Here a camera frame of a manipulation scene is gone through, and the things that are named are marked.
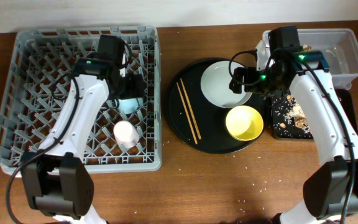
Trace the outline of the light blue cup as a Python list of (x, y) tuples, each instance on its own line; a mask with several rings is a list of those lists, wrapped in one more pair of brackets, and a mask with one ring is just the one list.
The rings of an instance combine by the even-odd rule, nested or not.
[(141, 98), (128, 98), (125, 100), (118, 99), (118, 112), (131, 114), (140, 108)]

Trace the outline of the yellow bowl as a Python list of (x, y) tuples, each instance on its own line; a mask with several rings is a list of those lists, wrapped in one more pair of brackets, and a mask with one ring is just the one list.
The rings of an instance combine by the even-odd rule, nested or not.
[(238, 141), (255, 140), (264, 130), (262, 115), (255, 108), (246, 105), (230, 109), (225, 125), (229, 135)]

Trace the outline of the pink cup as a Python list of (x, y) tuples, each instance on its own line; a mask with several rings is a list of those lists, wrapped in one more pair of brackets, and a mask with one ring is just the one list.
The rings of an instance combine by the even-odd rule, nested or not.
[(126, 149), (134, 147), (140, 139), (135, 126), (128, 121), (117, 122), (114, 125), (113, 134), (116, 142)]

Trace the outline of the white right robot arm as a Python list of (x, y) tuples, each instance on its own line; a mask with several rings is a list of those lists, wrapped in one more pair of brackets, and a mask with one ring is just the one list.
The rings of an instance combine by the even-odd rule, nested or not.
[(303, 110), (318, 150), (319, 169), (303, 184), (303, 200), (273, 222), (344, 223), (358, 214), (358, 134), (334, 90), (319, 50), (305, 50), (295, 26), (268, 33), (268, 49), (251, 51), (255, 67), (230, 68), (229, 88), (267, 97), (290, 93)]

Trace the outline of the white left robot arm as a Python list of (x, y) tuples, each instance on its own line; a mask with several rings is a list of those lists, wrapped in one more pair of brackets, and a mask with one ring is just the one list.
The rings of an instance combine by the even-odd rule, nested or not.
[(105, 223), (92, 205), (94, 183), (83, 156), (88, 137), (102, 105), (111, 100), (118, 112), (131, 114), (140, 107), (145, 83), (126, 74), (132, 57), (129, 45), (119, 37), (102, 35), (96, 52), (80, 58), (69, 73), (70, 91), (57, 121), (37, 152), (25, 152), (6, 189), (7, 211), (17, 174), (29, 207), (57, 223)]

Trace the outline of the grey dishwasher rack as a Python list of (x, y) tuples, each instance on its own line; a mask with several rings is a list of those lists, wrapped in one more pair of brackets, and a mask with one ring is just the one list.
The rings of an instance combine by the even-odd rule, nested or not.
[[(132, 51), (127, 74), (141, 74), (146, 82), (140, 108), (122, 114), (111, 100), (97, 114), (89, 134), (83, 162), (91, 174), (147, 172), (162, 165), (160, 109), (160, 42), (152, 26), (39, 29), (20, 31), (0, 109), (0, 167), (16, 169), (21, 155), (34, 152), (58, 119), (67, 97), (68, 72), (76, 61), (97, 51), (101, 35), (124, 40)], [(129, 149), (118, 144), (114, 125), (128, 121), (139, 133)]]

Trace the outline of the pale green plate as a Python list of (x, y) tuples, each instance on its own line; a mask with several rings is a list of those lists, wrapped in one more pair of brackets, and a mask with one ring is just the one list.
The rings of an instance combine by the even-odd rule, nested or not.
[(229, 89), (231, 80), (229, 61), (213, 63), (201, 76), (201, 91), (210, 103), (220, 108), (243, 105), (251, 98), (252, 93), (233, 93)]

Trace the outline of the food scraps pile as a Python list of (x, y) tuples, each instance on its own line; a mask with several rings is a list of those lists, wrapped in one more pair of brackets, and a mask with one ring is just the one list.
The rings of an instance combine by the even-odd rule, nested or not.
[(294, 125), (294, 127), (302, 130), (305, 134), (311, 134), (306, 116), (300, 104), (292, 95), (287, 95), (286, 100), (279, 105), (278, 108), (278, 113), (279, 115), (283, 115), (284, 122), (288, 125)]

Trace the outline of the rectangular black tray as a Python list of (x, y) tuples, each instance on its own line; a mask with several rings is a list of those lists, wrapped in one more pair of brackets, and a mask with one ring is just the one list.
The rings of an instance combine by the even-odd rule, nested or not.
[[(356, 132), (356, 134), (358, 134), (356, 116), (354, 113), (351, 94), (347, 90), (343, 89), (335, 89), (335, 92), (354, 131)], [(284, 122), (283, 115), (279, 115), (278, 113), (279, 105), (281, 105), (281, 103), (278, 104), (278, 100), (275, 100), (272, 105), (273, 136), (277, 139), (293, 139), (305, 141), (313, 140), (312, 133), (305, 134), (302, 130), (294, 127), (294, 125), (288, 125), (286, 122)]]

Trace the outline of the brown snack wrapper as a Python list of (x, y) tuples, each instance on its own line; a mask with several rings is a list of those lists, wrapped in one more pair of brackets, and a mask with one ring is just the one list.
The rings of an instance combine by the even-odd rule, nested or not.
[(311, 50), (311, 49), (312, 49), (311, 46), (306, 45), (306, 44), (303, 45), (303, 50), (304, 50), (304, 51), (309, 51), (309, 50)]

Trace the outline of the clear plastic bin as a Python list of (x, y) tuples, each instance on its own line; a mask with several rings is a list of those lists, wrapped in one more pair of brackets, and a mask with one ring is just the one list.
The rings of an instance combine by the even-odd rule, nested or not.
[(351, 88), (358, 77), (358, 41), (351, 29), (298, 29), (298, 39), (302, 47), (324, 55), (336, 89)]

